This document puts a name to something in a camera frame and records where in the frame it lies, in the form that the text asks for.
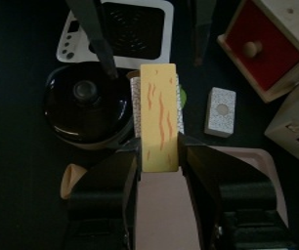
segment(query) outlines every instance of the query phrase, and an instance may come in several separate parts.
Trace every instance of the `wooden block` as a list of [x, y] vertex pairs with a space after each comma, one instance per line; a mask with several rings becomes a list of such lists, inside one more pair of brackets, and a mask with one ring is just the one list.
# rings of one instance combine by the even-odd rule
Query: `wooden block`
[[141, 65], [141, 126], [142, 171], [177, 171], [174, 64]]

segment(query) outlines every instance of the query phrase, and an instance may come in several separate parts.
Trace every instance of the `dark surface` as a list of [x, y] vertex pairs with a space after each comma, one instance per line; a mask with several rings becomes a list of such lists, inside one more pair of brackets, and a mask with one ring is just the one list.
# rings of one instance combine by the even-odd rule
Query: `dark surface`
[[[209, 145], [257, 147], [269, 152], [299, 243], [299, 160], [264, 136], [284, 98], [262, 103], [214, 42], [237, 3], [217, 1], [209, 50], [200, 67], [193, 67], [185, 4], [176, 5], [170, 61], [188, 94], [185, 132]], [[66, 16], [61, 0], [0, 0], [0, 249], [60, 249], [68, 222], [58, 197], [65, 167], [69, 163], [89, 167], [112, 153], [66, 145], [42, 117], [45, 80], [62, 65], [56, 61], [56, 47]], [[237, 92], [234, 133], [228, 139], [204, 134], [212, 86]]]

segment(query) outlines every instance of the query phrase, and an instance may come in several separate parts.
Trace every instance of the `pot lid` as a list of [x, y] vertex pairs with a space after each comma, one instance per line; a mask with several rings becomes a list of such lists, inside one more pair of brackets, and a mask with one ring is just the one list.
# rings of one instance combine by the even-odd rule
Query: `pot lid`
[[130, 83], [110, 80], [98, 62], [56, 70], [46, 82], [44, 115], [65, 140], [93, 144], [112, 138], [132, 118]]

